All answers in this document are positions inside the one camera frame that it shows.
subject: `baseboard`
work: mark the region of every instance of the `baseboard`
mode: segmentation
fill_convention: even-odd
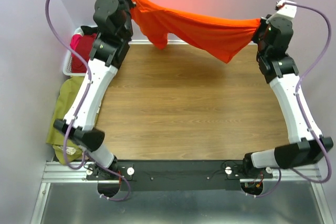
[[[134,45],[149,45],[151,42],[148,39],[133,39],[130,44]],[[169,39],[168,45],[188,45],[187,42],[181,40],[181,39]],[[249,43],[249,45],[256,45],[252,41]]]

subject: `white laundry basket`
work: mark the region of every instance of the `white laundry basket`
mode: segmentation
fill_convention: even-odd
[[[81,36],[84,35],[83,30],[80,27],[75,30],[73,35],[75,34],[80,34]],[[63,64],[63,74],[65,74],[66,76],[85,76],[85,73],[72,73],[71,63],[72,63],[72,56],[71,52],[68,50],[67,54],[65,55],[65,60]]]

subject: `olive green cloth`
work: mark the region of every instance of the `olive green cloth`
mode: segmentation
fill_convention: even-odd
[[[49,133],[47,136],[46,142],[53,146],[56,157],[58,158],[59,162],[63,165],[65,164],[62,151],[64,136],[53,127],[53,124],[55,119],[63,119],[65,114],[69,111],[71,105],[73,104],[77,96],[77,93],[83,82],[83,79],[84,79],[83,76],[72,76],[70,79],[66,80],[63,83],[59,91],[59,97],[56,101],[54,115],[52,117]],[[67,152],[68,159],[70,162],[81,157],[82,150],[72,141],[68,140],[67,147],[69,147],[68,149],[72,150],[71,155],[70,151]]]

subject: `wooden tabletop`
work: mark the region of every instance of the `wooden tabletop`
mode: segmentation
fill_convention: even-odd
[[[256,46],[229,64],[189,45],[132,45],[97,128],[119,159],[242,159],[288,143]]]

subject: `orange cloth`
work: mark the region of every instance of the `orange cloth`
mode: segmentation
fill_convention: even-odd
[[[172,33],[225,63],[251,42],[260,24],[260,18],[222,19],[164,8],[149,0],[133,1],[136,8],[131,9],[132,19],[156,47],[163,49],[168,33]]]

